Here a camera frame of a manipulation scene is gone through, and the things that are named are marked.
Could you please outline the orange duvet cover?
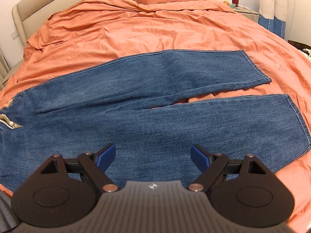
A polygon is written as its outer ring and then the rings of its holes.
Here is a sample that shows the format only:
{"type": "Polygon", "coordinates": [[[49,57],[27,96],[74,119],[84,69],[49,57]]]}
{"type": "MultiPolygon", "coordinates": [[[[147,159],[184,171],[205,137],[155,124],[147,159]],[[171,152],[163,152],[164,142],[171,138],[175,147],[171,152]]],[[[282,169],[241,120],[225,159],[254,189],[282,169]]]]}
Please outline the orange duvet cover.
{"type": "Polygon", "coordinates": [[[272,78],[249,90],[194,96],[206,99],[287,93],[310,124],[310,61],[290,43],[233,13],[221,2],[140,5],[132,0],[86,0],[53,14],[27,41],[24,63],[1,93],[1,106],[59,75],[119,57],[170,49],[243,50],[272,78]]]}

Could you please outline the blue denim jeans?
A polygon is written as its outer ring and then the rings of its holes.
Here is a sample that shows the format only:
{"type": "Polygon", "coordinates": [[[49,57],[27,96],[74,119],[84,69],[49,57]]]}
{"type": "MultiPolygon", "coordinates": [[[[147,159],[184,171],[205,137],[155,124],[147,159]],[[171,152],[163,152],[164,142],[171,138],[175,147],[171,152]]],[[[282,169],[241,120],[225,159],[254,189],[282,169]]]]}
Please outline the blue denim jeans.
{"type": "Polygon", "coordinates": [[[271,85],[242,50],[165,50],[122,57],[18,93],[1,110],[1,184],[15,190],[50,155],[74,158],[116,146],[107,175],[191,183],[190,147],[278,171],[310,150],[310,133],[290,96],[271,94],[187,103],[200,94],[271,85]]]}

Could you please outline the white bedside table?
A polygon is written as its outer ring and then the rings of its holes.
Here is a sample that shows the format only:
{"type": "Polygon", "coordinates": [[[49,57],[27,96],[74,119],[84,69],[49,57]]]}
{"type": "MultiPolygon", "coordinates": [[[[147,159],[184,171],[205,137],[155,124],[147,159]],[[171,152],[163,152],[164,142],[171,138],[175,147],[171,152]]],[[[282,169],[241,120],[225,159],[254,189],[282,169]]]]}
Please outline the white bedside table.
{"type": "Polygon", "coordinates": [[[242,5],[238,5],[235,8],[233,8],[233,10],[237,13],[242,14],[243,16],[245,16],[246,18],[258,23],[259,20],[259,13],[250,9],[247,6],[242,6],[242,5]]]}

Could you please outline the white wall socket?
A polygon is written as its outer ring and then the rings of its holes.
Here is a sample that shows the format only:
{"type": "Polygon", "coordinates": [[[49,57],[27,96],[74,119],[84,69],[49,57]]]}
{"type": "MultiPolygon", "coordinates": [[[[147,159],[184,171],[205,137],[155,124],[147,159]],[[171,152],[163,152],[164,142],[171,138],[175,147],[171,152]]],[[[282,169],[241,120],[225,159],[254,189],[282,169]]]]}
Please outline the white wall socket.
{"type": "Polygon", "coordinates": [[[19,37],[19,34],[18,34],[18,32],[15,30],[15,31],[13,31],[13,32],[11,33],[11,38],[12,38],[12,40],[15,40],[15,39],[17,39],[17,37],[19,37]]]}

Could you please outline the white and blue plush toy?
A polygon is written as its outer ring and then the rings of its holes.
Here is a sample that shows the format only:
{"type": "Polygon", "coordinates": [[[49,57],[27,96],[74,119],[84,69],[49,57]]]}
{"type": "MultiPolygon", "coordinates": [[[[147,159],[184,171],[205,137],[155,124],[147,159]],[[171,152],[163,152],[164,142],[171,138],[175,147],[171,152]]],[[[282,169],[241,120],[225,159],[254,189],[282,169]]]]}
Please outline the white and blue plush toy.
{"type": "Polygon", "coordinates": [[[267,30],[285,38],[288,0],[259,0],[258,23],[267,30]]]}

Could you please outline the beige pleated curtain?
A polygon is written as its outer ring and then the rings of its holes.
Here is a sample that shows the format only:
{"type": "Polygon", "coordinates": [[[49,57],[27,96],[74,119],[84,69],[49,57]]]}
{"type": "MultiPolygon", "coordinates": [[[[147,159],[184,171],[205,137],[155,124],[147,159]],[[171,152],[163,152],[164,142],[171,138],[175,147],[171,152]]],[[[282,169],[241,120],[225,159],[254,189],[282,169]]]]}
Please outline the beige pleated curtain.
{"type": "Polygon", "coordinates": [[[10,72],[10,67],[8,66],[8,63],[5,59],[5,57],[3,56],[2,51],[0,50],[0,88],[1,90],[4,89],[6,82],[8,81],[9,78],[9,72],[10,72]]]}

